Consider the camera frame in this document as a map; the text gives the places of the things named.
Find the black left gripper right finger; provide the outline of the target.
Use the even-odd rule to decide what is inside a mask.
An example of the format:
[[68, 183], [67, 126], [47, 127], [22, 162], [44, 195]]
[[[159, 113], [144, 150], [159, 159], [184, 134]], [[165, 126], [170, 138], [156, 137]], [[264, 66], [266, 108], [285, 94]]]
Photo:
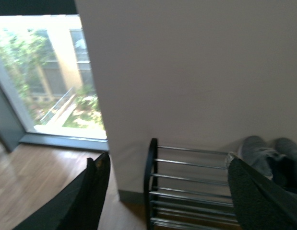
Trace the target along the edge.
[[225, 160], [239, 225], [244, 230], [297, 230], [297, 198], [234, 153]]

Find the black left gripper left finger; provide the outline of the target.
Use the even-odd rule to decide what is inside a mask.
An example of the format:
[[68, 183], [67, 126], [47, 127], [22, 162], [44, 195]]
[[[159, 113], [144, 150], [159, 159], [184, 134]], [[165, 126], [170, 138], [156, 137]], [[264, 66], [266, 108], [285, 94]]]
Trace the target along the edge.
[[17, 230], [96, 230], [110, 177], [107, 152], [87, 166], [62, 191], [18, 224]]

